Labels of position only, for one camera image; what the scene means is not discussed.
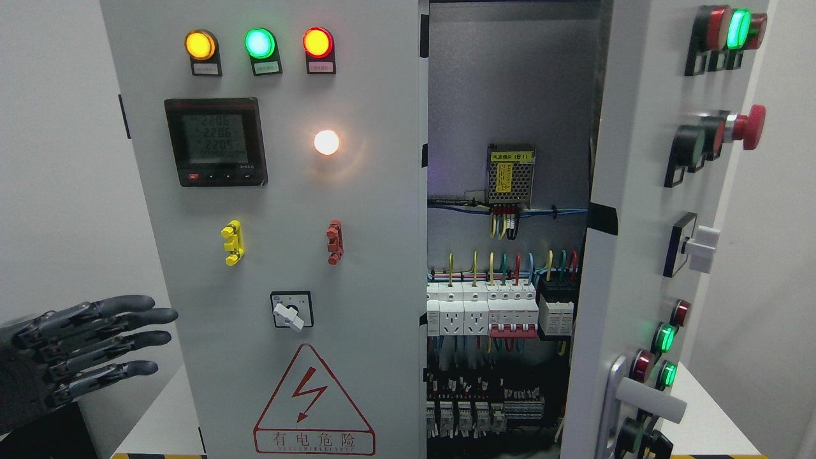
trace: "digital power meter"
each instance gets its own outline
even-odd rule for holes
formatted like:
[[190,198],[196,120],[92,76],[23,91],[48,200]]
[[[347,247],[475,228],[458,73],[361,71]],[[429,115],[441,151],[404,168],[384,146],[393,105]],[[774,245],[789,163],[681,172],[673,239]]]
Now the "digital power meter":
[[167,99],[164,110],[181,186],[266,183],[256,98]]

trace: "white switch knob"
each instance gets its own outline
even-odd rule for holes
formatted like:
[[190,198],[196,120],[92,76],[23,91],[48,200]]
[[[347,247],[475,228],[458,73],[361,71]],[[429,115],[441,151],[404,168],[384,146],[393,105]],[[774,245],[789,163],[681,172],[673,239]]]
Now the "white switch knob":
[[627,377],[623,378],[618,384],[615,398],[675,424],[680,424],[685,414],[685,402],[683,400]]
[[689,267],[701,273],[711,273],[716,245],[720,241],[720,231],[707,226],[698,226],[696,235],[686,241],[683,252],[689,254]]
[[298,311],[295,308],[287,308],[281,303],[275,305],[273,313],[283,318],[283,322],[296,332],[301,332],[304,329],[304,320],[298,317]]

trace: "white wall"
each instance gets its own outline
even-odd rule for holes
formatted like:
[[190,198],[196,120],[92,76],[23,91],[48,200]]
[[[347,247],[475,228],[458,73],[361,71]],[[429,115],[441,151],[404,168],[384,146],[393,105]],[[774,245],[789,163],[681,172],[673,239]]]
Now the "white wall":
[[[99,4],[3,0],[0,62],[0,323],[126,293],[168,306]],[[168,328],[127,356],[159,373],[82,400],[101,457],[180,366]]]
[[778,0],[769,12],[746,101],[767,107],[765,132],[758,149],[734,149],[733,189],[687,364],[762,453],[814,459],[796,454],[816,429],[808,428],[816,408],[816,58],[801,46],[816,38],[816,2]]

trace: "robot finger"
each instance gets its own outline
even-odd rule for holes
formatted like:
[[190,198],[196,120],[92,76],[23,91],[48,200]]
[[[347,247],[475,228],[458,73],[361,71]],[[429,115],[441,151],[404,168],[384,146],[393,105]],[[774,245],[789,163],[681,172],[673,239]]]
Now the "robot finger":
[[170,333],[163,331],[134,333],[128,336],[114,336],[90,348],[73,352],[70,359],[53,365],[48,369],[48,373],[53,381],[63,381],[86,368],[113,360],[132,350],[142,349],[143,347],[151,345],[167,344],[170,342],[170,339]]
[[81,395],[89,394],[123,379],[152,375],[156,371],[158,371],[158,365],[155,362],[134,360],[79,373],[71,382],[59,385],[49,397],[49,402],[54,408],[58,408]]
[[144,312],[131,312],[115,317],[97,319],[75,328],[74,333],[63,336],[56,342],[48,343],[39,349],[40,359],[51,363],[64,360],[76,350],[86,349],[100,343],[102,340],[116,336],[121,332],[129,332],[145,325],[170,323],[179,317],[176,310],[159,308]]
[[52,339],[76,334],[82,325],[100,318],[113,317],[123,312],[141,312],[152,309],[156,301],[146,295],[114,296],[93,303],[81,303],[61,311],[50,311],[36,318],[15,335],[14,342],[21,349],[31,349]]

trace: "white illuminated light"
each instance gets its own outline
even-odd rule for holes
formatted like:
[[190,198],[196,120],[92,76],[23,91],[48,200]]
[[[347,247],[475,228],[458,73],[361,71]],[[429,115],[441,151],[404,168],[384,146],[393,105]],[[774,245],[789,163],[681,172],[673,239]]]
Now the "white illuminated light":
[[334,154],[337,149],[340,148],[340,138],[337,136],[337,132],[331,129],[318,132],[317,135],[314,136],[314,148],[319,151],[320,154],[326,156]]

